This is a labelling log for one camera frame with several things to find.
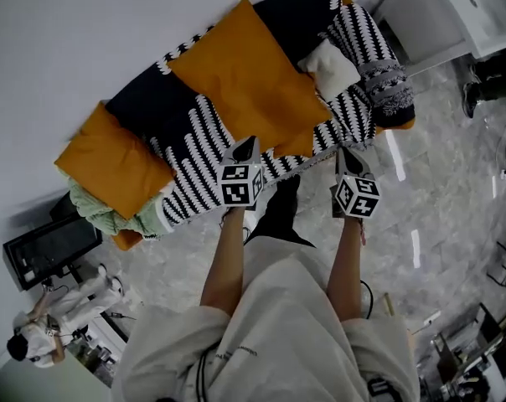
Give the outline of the small orange cushion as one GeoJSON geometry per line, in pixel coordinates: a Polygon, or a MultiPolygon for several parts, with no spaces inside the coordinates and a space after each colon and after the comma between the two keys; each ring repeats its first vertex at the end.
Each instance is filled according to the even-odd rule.
{"type": "Polygon", "coordinates": [[[291,139],[277,145],[273,151],[273,157],[302,156],[310,158],[313,155],[313,129],[307,128],[296,134],[291,139]]]}

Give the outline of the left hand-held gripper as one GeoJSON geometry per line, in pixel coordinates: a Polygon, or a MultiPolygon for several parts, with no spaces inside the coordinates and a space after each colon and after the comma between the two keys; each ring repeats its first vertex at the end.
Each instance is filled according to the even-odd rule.
{"type": "Polygon", "coordinates": [[[220,202],[225,206],[251,207],[264,188],[260,141],[250,136],[237,141],[223,156],[217,172],[220,202]]]}

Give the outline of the white sink cabinet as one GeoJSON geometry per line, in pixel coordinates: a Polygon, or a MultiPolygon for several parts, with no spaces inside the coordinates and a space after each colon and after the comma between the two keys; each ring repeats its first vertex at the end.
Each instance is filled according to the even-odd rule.
{"type": "Polygon", "coordinates": [[[386,22],[400,42],[409,76],[506,49],[506,0],[384,0],[374,20],[386,22]]]}

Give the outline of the light green knitted blanket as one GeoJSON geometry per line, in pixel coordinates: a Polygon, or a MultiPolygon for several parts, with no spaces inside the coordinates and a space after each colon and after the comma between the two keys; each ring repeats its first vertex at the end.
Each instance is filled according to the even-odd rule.
{"type": "Polygon", "coordinates": [[[90,194],[73,178],[67,177],[67,181],[70,188],[70,201],[76,207],[80,217],[106,235],[119,235],[121,230],[131,230],[143,238],[151,239],[173,231],[166,220],[161,220],[163,217],[159,211],[163,200],[161,193],[150,198],[133,217],[125,219],[113,208],[90,194]]]}

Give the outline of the person's left forearm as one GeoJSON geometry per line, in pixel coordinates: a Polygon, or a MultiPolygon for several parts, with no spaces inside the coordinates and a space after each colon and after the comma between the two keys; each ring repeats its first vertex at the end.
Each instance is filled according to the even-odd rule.
{"type": "Polygon", "coordinates": [[[242,295],[244,215],[243,207],[232,208],[225,214],[214,258],[200,298],[201,306],[219,309],[230,317],[242,295]]]}

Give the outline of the white fluffy pillow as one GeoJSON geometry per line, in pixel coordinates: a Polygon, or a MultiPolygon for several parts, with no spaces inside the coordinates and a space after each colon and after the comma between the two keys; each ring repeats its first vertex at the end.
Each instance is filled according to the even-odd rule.
{"type": "Polygon", "coordinates": [[[325,101],[334,100],[361,80],[354,64],[328,39],[300,60],[298,67],[313,76],[316,89],[325,101]]]}

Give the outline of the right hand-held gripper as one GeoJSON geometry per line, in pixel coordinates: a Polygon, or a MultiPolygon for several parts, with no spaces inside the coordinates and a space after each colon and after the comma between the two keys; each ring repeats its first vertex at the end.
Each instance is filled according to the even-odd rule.
{"type": "Polygon", "coordinates": [[[332,217],[372,218],[381,191],[369,164],[353,149],[339,147],[335,177],[338,183],[329,189],[332,217]]]}

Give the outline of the person's beige sweatshirt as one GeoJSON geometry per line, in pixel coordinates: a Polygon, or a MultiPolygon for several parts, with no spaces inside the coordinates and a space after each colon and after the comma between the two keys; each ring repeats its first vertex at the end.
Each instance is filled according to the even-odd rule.
{"type": "Polygon", "coordinates": [[[232,315],[144,308],[112,383],[113,402],[418,402],[402,318],[340,322],[327,275],[315,248],[254,238],[232,315]]]}

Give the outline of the grey patterned throw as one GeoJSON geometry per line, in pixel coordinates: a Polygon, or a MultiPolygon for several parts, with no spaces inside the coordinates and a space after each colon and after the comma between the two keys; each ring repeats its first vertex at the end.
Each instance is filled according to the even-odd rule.
{"type": "Polygon", "coordinates": [[[397,59],[377,59],[358,66],[372,105],[374,124],[382,129],[408,129],[416,118],[414,93],[397,59]]]}

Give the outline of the person's black trousers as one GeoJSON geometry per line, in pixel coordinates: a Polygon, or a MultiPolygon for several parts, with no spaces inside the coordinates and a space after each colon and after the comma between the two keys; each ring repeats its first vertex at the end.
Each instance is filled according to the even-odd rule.
{"type": "Polygon", "coordinates": [[[246,244],[255,237],[266,236],[299,245],[314,247],[293,229],[297,212],[297,190],[300,186],[299,175],[280,181],[276,191],[269,199],[266,211],[246,240],[246,244]]]}

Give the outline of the person's right forearm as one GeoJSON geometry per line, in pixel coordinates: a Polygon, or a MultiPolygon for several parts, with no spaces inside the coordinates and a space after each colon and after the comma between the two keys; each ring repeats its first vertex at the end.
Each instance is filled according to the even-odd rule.
{"type": "Polygon", "coordinates": [[[360,220],[347,217],[326,289],[340,322],[361,317],[360,251],[360,220]]]}

